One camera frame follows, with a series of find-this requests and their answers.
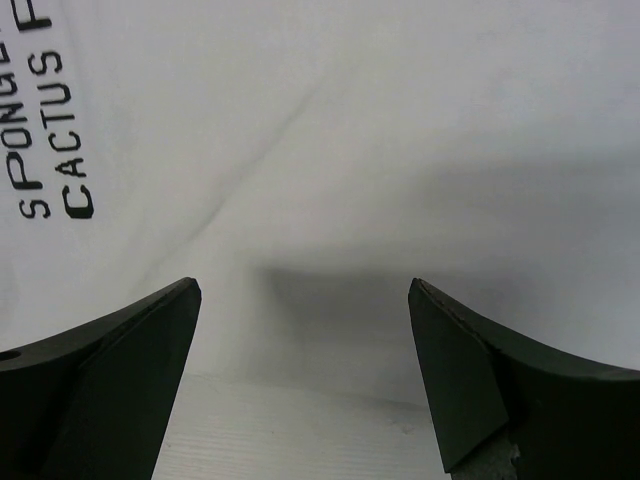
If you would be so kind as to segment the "white cartoon print t-shirt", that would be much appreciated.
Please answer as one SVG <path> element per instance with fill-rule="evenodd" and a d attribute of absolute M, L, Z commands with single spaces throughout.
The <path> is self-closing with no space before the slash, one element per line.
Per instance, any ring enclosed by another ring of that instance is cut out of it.
<path fill-rule="evenodd" d="M 422 403 L 407 291 L 639 365 L 635 1 L 5 1 L 1 345 L 182 277 L 189 367 Z"/>

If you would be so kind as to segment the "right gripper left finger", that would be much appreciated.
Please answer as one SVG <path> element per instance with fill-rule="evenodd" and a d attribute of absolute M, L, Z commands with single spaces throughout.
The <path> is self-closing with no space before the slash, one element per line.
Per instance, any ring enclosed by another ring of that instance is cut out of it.
<path fill-rule="evenodd" d="M 184 278 L 2 352 L 2 478 L 151 478 L 200 306 Z"/>

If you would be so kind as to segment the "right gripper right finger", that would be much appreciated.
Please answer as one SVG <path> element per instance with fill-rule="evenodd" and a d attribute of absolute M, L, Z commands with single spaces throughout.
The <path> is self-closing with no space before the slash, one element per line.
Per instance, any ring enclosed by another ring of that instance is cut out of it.
<path fill-rule="evenodd" d="M 454 479 L 635 479 L 639 374 L 540 343 L 421 279 L 408 304 Z"/>

